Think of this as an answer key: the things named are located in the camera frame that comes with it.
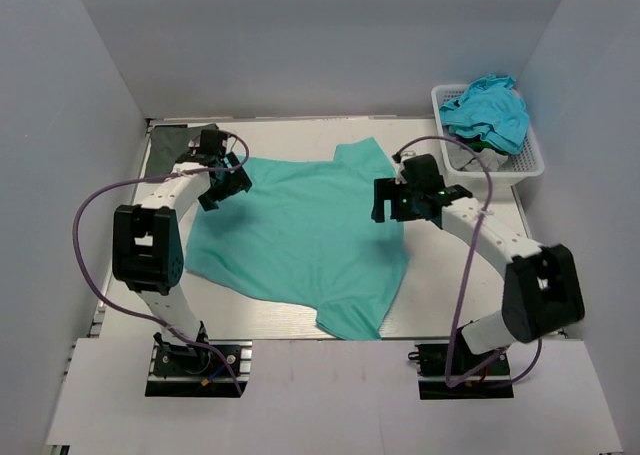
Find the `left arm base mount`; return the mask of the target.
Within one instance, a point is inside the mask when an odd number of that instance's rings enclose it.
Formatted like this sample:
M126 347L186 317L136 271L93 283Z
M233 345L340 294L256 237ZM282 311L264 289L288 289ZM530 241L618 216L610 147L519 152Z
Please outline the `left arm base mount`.
M199 359L179 357L170 350L154 345L145 396L148 398L239 398L249 380L252 343L217 342L240 386L237 390L221 358L207 352Z

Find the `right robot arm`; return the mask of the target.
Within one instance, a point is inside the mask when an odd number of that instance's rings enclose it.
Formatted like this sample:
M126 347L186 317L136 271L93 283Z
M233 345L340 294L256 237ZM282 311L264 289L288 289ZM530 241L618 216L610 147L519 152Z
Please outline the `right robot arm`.
M386 202L393 220L434 223L502 276L500 310L458 330L463 341L453 346L451 359L459 371L475 373L493 350L530 343L584 319L576 265L566 246L544 246L518 235L460 185L431 188L377 179L372 209L377 223L385 221Z

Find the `teal t shirt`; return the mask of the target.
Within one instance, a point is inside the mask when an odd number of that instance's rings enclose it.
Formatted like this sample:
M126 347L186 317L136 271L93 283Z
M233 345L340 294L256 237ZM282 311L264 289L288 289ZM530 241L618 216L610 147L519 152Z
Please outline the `teal t shirt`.
M374 182L394 169L375 139L341 144L330 161L250 159L253 186L198 210L185 268L248 297L309 307L324 332L370 341L405 276L399 223L371 218Z

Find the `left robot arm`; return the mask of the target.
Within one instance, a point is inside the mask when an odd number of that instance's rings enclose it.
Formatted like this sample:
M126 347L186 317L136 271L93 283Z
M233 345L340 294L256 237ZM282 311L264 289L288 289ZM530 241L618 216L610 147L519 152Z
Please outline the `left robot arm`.
M180 280L184 254L179 222L192 205L205 211L252 187L237 156L183 156L173 172L136 205L121 205L113 220L113 274L161 321L158 346L188 373L211 362L203 322L186 300Z

